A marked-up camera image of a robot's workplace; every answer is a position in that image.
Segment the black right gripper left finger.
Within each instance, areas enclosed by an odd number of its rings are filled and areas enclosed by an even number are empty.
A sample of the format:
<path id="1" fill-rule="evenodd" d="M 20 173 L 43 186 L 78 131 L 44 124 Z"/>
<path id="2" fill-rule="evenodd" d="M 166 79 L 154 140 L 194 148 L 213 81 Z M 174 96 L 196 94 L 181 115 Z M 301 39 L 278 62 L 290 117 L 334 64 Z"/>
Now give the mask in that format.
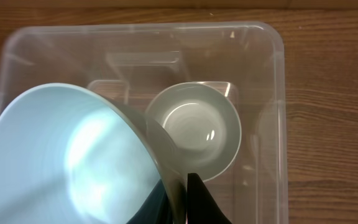
<path id="1" fill-rule="evenodd" d="M 170 204 L 161 180 L 127 224 L 170 224 Z"/>

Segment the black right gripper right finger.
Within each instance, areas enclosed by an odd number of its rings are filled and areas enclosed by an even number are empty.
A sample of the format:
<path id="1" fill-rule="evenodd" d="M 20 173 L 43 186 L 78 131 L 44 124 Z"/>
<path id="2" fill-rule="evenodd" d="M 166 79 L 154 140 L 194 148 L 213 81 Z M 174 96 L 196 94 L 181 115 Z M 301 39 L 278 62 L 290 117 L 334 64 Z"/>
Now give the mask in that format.
<path id="1" fill-rule="evenodd" d="M 196 173 L 187 178 L 187 219 L 188 224 L 231 224 Z"/>

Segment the light blue bowl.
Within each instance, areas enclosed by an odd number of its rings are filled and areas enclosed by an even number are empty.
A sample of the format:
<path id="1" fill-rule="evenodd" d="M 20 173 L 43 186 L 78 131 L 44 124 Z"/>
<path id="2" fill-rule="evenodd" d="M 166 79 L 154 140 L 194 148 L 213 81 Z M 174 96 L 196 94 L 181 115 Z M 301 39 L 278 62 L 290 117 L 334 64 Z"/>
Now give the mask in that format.
<path id="1" fill-rule="evenodd" d="M 150 116 L 49 83 L 0 115 L 0 223 L 127 223 L 159 180 L 170 223 L 186 222 L 176 145 Z"/>

